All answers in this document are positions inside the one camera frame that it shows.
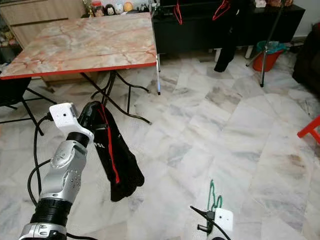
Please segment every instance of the marble floor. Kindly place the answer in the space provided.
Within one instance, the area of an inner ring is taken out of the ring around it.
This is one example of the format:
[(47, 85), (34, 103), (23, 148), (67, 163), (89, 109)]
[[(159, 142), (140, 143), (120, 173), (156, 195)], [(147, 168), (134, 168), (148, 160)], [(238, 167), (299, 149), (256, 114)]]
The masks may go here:
[[(265, 75), (245, 67), (239, 52), (223, 73), (214, 58), (195, 52), (161, 58), (161, 96), (154, 68), (121, 70), (134, 89), (131, 110), (153, 122), (126, 117), (112, 105), (118, 127), (136, 155), (145, 184), (120, 202), (110, 201), (110, 186), (98, 155), (88, 147), (82, 186), (68, 218), (72, 234), (98, 240), (205, 240), (197, 230), (204, 219), (189, 205), (207, 208), (210, 180), (234, 214), (233, 240), (320, 239), (320, 147), (297, 132), (320, 114), (315, 95), (292, 79), (295, 55), (286, 53)], [(103, 86), (107, 72), (99, 76)], [(46, 91), (40, 80), (30, 88), (79, 111), (95, 89), (88, 83)], [(112, 97), (125, 106), (127, 89), (116, 81)], [(29, 102), (40, 119), (50, 104)], [(1, 107), (0, 120), (21, 118)], [(52, 122), (42, 125), (40, 161), (51, 158), (64, 139)], [(27, 193), (33, 168), (31, 121), (0, 125), (0, 239), (18, 239), (34, 206)], [(41, 172), (44, 176), (48, 169)], [(32, 180), (36, 193), (36, 181)]]

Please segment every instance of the red table edge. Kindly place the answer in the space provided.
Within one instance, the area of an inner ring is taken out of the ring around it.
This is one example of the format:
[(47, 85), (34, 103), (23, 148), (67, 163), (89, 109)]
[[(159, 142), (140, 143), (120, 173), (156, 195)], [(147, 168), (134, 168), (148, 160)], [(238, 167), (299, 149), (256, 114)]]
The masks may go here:
[(157, 61), (150, 62), (150, 63), (142, 63), (142, 64), (107, 66), (107, 67), (97, 67), (97, 68), (79, 69), (79, 70), (48, 71), (48, 72), (29, 73), (29, 74), (21, 74), (21, 75), (0, 76), (0, 80), (23, 79), (23, 78), (29, 78), (29, 77), (42, 77), (42, 76), (63, 75), (63, 74), (90, 73), (90, 72), (100, 72), (100, 71), (109, 71), (109, 70), (118, 70), (118, 69), (144, 68), (144, 67), (152, 67), (152, 66), (155, 66), (156, 64), (157, 64)]

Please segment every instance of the tripod stand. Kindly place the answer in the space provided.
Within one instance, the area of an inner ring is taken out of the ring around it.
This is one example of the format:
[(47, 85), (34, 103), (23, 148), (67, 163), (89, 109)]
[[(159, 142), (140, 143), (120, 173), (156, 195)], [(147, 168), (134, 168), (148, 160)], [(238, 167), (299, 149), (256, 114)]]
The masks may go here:
[(270, 33), (269, 33), (269, 36), (268, 36), (267, 40), (265, 41), (265, 45), (264, 45), (263, 51), (257, 53), (257, 54), (250, 60), (250, 62), (248, 62), (248, 63), (246, 64), (246, 66), (249, 67), (249, 65), (250, 65), (257, 57), (259, 57), (260, 54), (262, 54), (262, 52), (263, 52), (262, 70), (261, 70), (261, 78), (260, 78), (260, 79), (261, 79), (261, 80), (260, 80), (260, 87), (262, 87), (262, 88), (264, 87), (264, 84), (265, 84), (265, 69), (266, 69), (266, 60), (267, 60), (267, 54), (268, 54), (268, 44), (269, 44), (269, 42), (270, 42), (270, 40), (271, 40), (271, 38), (272, 38), (275, 30), (276, 30), (276, 27), (277, 27), (277, 25), (278, 25), (279, 19), (280, 19), (281, 14), (282, 14), (282, 12), (283, 12), (283, 10), (284, 10), (285, 2), (286, 2), (286, 0), (281, 0), (280, 10), (279, 10), (278, 15), (276, 16), (276, 19), (275, 19), (275, 21), (274, 21), (274, 23), (273, 23), (273, 26), (272, 26), (271, 31), (270, 31)]

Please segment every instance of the robotic arm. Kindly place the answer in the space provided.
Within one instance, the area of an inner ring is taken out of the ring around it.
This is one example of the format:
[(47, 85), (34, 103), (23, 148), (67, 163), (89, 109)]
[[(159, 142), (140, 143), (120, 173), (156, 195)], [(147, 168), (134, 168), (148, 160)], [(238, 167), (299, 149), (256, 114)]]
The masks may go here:
[[(80, 190), (81, 174), (86, 165), (86, 147), (94, 140), (94, 134), (78, 123), (73, 104), (53, 105), (50, 113), (56, 126), (67, 137), (50, 161), (35, 213), (30, 223), (24, 226), (19, 240), (67, 239), (66, 224)], [(91, 114), (92, 111), (89, 114), (82, 112), (81, 119), (88, 123)]]

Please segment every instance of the red stool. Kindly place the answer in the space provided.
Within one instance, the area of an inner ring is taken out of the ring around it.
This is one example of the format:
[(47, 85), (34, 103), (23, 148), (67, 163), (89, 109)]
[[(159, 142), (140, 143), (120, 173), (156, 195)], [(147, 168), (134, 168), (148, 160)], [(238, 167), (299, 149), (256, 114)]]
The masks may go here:
[(316, 127), (320, 126), (320, 115), (315, 120), (310, 122), (304, 129), (298, 132), (298, 137), (303, 138), (306, 134), (310, 133), (315, 140), (320, 144), (320, 134), (315, 130)]

